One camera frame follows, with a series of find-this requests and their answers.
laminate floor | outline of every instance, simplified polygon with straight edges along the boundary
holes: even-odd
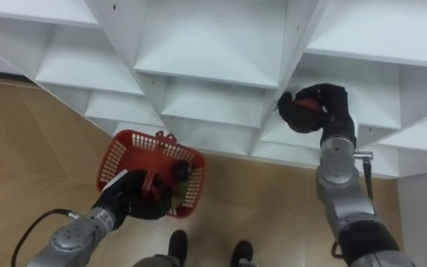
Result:
[[[80,213],[98,194],[95,177],[110,137],[35,85],[0,80],[0,266],[40,214]],[[260,266],[345,266],[330,256],[332,234],[315,194],[314,172],[207,156],[208,181],[196,212],[185,220],[127,219],[103,240],[90,266],[132,266],[165,253],[178,228],[189,236],[187,267],[228,266],[236,242],[250,240]],[[403,244],[397,184],[374,179],[376,206]],[[49,217],[24,244],[25,263],[65,218]]]

red basket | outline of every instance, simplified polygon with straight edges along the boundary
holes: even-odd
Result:
[[[159,131],[156,136],[150,136],[132,130],[118,132],[103,157],[96,188],[101,192],[120,171],[141,169],[148,170],[142,186],[142,195],[146,195],[150,191],[154,174],[159,174],[163,183],[173,182],[171,167],[179,160],[188,161],[193,170],[183,204],[171,209],[168,216],[185,218],[192,214],[199,201],[205,181],[205,158],[200,152],[177,144],[171,133],[164,136]]]

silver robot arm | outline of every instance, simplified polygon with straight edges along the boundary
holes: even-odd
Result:
[[[109,232],[118,229],[127,216],[143,220],[157,220],[163,217],[171,209],[171,193],[164,191],[160,200],[139,196],[144,177],[145,171],[121,171],[103,188],[88,214],[84,216],[73,212],[65,214],[75,220],[55,231],[49,243],[27,266],[86,266],[100,241]],[[21,244],[40,220],[29,227],[16,246],[11,266],[16,264]]]
[[[371,198],[360,187],[355,159],[370,160],[373,155],[355,151],[357,138],[346,89],[324,83],[304,88],[295,97],[285,92],[278,101],[278,110],[293,131],[307,134],[322,128],[317,195],[347,266],[414,266],[400,252]],[[370,162],[364,163],[364,171],[371,176]]]
[[[113,213],[94,208],[70,224],[59,228],[47,246],[29,262],[27,267],[86,266],[100,241],[116,223]]]
[[[361,189],[356,157],[350,139],[322,137],[317,195],[344,261],[350,267],[413,267]]]

